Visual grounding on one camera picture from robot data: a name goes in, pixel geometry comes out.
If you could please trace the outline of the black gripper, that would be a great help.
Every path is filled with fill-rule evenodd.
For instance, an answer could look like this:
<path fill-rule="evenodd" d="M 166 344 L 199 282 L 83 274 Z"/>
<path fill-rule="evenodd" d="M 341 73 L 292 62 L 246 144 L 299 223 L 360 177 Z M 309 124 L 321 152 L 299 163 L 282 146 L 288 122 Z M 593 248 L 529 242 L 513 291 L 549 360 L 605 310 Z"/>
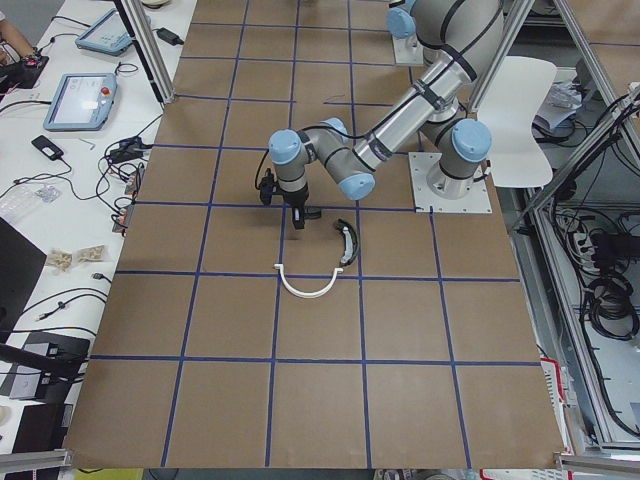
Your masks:
<path fill-rule="evenodd" d="M 303 188 L 294 192 L 287 192 L 287 191 L 284 192 L 285 202 L 292 207 L 292 223 L 296 230 L 305 228 L 304 206 L 308 198 L 309 198 L 308 188 Z"/>

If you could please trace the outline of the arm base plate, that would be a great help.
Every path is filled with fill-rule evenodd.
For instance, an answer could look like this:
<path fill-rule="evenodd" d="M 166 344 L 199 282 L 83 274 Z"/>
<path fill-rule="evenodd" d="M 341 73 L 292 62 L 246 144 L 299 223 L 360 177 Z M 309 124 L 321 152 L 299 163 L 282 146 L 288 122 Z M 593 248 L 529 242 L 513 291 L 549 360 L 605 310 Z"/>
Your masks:
<path fill-rule="evenodd" d="M 406 38 L 392 38 L 395 63 L 400 66 L 422 66 L 423 47 L 415 35 Z"/>
<path fill-rule="evenodd" d="M 417 213 L 491 214 L 482 168 L 463 180 L 445 175 L 440 168 L 440 153 L 410 152 L 414 209 Z"/>

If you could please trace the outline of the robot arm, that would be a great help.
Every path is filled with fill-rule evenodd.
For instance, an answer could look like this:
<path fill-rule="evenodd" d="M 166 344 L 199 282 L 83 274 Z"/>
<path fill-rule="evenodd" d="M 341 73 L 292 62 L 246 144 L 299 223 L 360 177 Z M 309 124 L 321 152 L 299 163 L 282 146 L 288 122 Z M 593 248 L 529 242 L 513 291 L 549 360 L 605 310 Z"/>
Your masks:
<path fill-rule="evenodd" d="M 347 198 L 358 201 L 375 187 L 376 170 L 416 132 L 441 151 L 429 173 L 430 189 L 456 199 L 474 179 L 492 146 L 481 121 L 458 110 L 458 91 L 486 72 L 503 36 L 500 1 L 415 1 L 409 15 L 423 47 L 424 74 L 374 127 L 351 145 L 344 124 L 330 118 L 301 130 L 278 130 L 269 139 L 272 168 L 256 181 L 263 204 L 280 196 L 302 229 L 314 211 L 305 168 L 319 161 Z"/>
<path fill-rule="evenodd" d="M 387 30 L 394 40 L 403 40 L 407 47 L 417 47 L 416 24 L 411 15 L 415 0 L 391 1 L 386 14 Z"/>

